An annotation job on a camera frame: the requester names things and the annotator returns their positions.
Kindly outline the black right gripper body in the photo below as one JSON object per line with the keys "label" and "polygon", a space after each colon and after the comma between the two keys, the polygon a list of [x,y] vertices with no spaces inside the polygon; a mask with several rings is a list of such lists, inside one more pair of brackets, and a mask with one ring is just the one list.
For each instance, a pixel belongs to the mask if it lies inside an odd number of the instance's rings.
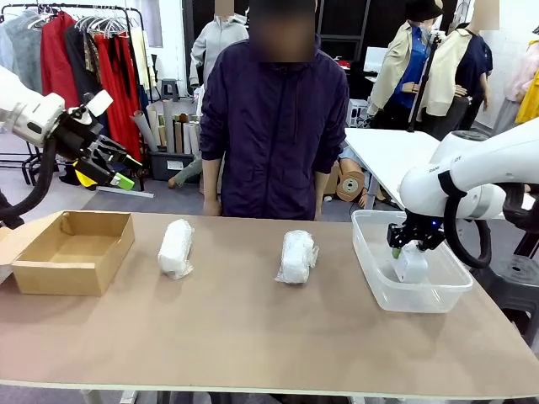
{"label": "black right gripper body", "polygon": [[405,244],[418,241],[420,244],[441,244],[443,242],[443,219],[436,216],[420,215],[406,211],[402,237]]}

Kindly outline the white unwrapped clock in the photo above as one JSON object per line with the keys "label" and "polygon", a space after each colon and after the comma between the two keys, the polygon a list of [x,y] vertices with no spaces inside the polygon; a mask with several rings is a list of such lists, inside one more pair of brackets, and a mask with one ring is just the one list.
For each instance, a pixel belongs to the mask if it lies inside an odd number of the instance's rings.
{"label": "white unwrapped clock", "polygon": [[407,284],[421,284],[426,280],[428,263],[416,241],[392,249],[392,266],[398,280]]}

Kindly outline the bubble-wrapped clock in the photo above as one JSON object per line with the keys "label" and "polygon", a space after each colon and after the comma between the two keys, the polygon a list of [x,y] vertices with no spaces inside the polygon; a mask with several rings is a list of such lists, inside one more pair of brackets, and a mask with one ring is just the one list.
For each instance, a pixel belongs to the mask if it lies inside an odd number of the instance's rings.
{"label": "bubble-wrapped clock", "polygon": [[189,261],[193,233],[194,228],[184,219],[173,221],[165,231],[157,260],[161,272],[173,280],[182,279],[193,270]]}
{"label": "bubble-wrapped clock", "polygon": [[315,267],[319,248],[307,231],[288,231],[284,235],[280,268],[275,281],[285,284],[305,284]]}

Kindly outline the person's right forearm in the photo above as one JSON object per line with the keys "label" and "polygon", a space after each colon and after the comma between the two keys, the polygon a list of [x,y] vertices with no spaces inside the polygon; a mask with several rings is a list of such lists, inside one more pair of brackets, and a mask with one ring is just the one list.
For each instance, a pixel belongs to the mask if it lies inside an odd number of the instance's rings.
{"label": "person's right forearm", "polygon": [[218,181],[221,171],[221,159],[203,160],[202,168],[205,202],[217,202]]}

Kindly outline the person's left forearm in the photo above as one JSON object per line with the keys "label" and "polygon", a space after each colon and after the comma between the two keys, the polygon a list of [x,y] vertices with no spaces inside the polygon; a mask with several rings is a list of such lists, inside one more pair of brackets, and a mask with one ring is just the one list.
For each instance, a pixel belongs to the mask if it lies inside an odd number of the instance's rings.
{"label": "person's left forearm", "polygon": [[329,175],[326,173],[315,172],[315,194],[316,209],[321,210],[323,205],[324,191],[328,184]]}

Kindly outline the black crate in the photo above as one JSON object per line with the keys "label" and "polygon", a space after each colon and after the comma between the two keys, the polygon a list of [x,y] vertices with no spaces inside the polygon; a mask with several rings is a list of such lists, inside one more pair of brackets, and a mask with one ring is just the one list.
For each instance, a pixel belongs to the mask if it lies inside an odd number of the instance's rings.
{"label": "black crate", "polygon": [[168,153],[163,151],[150,151],[149,156],[151,159],[153,179],[165,182],[187,168],[195,159],[195,156],[192,154]]}

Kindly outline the clear plastic container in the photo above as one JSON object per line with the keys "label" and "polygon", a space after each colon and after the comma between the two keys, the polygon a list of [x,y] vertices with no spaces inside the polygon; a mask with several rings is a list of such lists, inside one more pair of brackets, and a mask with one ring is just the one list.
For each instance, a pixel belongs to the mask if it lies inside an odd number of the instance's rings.
{"label": "clear plastic container", "polygon": [[402,224],[403,212],[357,210],[351,214],[351,220],[356,256],[371,293],[383,310],[447,313],[472,289],[472,276],[446,244],[423,252],[428,263],[423,283],[398,280],[392,266],[392,249],[387,243],[387,228],[389,224]]}

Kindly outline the red coat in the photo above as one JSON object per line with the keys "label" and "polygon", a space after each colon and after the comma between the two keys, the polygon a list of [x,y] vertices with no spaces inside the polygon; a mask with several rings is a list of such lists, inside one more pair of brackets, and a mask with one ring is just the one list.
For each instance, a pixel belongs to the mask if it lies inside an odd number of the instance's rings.
{"label": "red coat", "polygon": [[67,108],[78,106],[77,88],[68,58],[64,33],[75,20],[59,12],[41,30],[40,64],[42,93],[56,93],[65,100]]}

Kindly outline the white table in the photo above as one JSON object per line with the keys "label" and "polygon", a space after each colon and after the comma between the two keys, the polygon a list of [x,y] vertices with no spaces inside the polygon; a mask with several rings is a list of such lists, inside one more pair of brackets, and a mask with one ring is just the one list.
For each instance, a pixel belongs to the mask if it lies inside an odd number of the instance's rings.
{"label": "white table", "polygon": [[420,215],[443,218],[442,173],[465,194],[459,219],[502,217],[503,183],[539,185],[539,118],[493,137],[456,130],[438,141],[421,131],[348,129],[346,141],[398,205]]}

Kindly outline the white computer case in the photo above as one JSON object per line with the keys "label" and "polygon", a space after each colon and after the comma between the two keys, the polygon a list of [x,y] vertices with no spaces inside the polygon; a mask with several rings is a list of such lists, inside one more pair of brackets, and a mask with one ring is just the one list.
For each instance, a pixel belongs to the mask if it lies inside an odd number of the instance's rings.
{"label": "white computer case", "polygon": [[369,103],[364,99],[349,100],[346,124],[350,128],[360,128],[368,118],[367,110]]}

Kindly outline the black tripod pole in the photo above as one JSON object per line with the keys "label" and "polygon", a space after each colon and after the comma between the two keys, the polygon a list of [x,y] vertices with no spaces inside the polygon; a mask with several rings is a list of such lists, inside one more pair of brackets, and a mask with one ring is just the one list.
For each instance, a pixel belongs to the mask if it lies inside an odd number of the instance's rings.
{"label": "black tripod pole", "polygon": [[411,114],[408,119],[408,128],[407,132],[414,132],[415,123],[417,120],[417,116],[419,114],[420,108],[421,108],[421,102],[422,98],[424,96],[424,92],[426,89],[427,82],[429,80],[430,76],[430,69],[435,57],[435,53],[440,45],[440,43],[444,40],[445,33],[443,31],[439,31],[437,29],[434,29],[431,32],[430,35],[430,53],[429,58],[427,62],[425,63],[423,74],[419,83],[419,91],[416,94],[416,97],[414,99],[413,108],[411,110]]}

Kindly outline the person in navy jacket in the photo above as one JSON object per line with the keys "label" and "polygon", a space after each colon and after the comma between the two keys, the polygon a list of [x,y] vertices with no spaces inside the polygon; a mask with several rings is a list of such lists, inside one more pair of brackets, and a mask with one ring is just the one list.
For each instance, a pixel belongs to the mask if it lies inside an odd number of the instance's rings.
{"label": "person in navy jacket", "polygon": [[222,215],[312,221],[315,172],[342,151],[349,85],[315,39],[310,62],[268,63],[249,40],[217,57],[200,122],[203,160],[221,159]]}

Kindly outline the mannequin in beige jacket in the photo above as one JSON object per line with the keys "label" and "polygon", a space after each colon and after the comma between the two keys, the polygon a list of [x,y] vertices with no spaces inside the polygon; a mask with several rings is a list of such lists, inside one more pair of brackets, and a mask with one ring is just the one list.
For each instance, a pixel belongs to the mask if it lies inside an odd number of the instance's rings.
{"label": "mannequin in beige jacket", "polygon": [[437,19],[406,19],[389,43],[367,110],[372,129],[408,128],[424,64],[429,58],[430,32]]}

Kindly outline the white monitor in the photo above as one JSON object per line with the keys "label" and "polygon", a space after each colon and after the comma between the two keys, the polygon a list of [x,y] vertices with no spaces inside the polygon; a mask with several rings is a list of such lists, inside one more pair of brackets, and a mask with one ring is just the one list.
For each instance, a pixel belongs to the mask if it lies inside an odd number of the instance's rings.
{"label": "white monitor", "polygon": [[369,46],[366,49],[366,58],[363,67],[364,72],[378,73],[387,53],[387,48]]}

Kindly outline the mannequin in yellow skirt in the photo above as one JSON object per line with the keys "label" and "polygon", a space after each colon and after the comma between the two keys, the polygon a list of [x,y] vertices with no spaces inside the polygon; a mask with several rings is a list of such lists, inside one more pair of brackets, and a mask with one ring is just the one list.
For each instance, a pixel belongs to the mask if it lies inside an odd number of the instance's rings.
{"label": "mannequin in yellow skirt", "polygon": [[532,40],[504,90],[493,134],[539,118],[539,40]]}

